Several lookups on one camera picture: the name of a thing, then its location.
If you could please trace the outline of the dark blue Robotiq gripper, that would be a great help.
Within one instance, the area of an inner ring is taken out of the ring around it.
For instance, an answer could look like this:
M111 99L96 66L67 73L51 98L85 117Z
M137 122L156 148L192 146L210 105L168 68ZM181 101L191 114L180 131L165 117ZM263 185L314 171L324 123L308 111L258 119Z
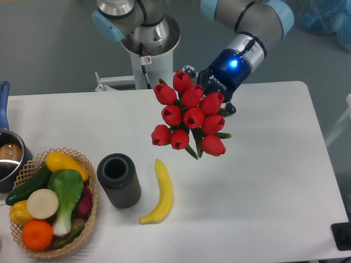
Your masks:
M196 78L194 67L185 65L184 72L191 79ZM238 53L233 49L224 49L206 69L199 72L197 84L202 86L206 96L215 92L221 93L226 102L225 116L232 116L236 113L236 107L230 100L250 73L251 66L245 60L244 52Z

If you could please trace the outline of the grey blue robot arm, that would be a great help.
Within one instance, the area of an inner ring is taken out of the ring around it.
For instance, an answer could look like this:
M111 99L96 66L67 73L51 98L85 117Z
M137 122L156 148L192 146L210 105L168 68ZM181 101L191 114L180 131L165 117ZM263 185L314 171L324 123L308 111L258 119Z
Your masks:
M92 20L111 42L129 52L137 89L151 89L173 79L173 51L180 41L178 23L163 11L161 1L97 1ZM289 32L294 15L283 1L201 1L211 20L230 28L234 39L202 71L184 71L202 85L204 94L220 92L231 116L233 93L260 65L268 51Z

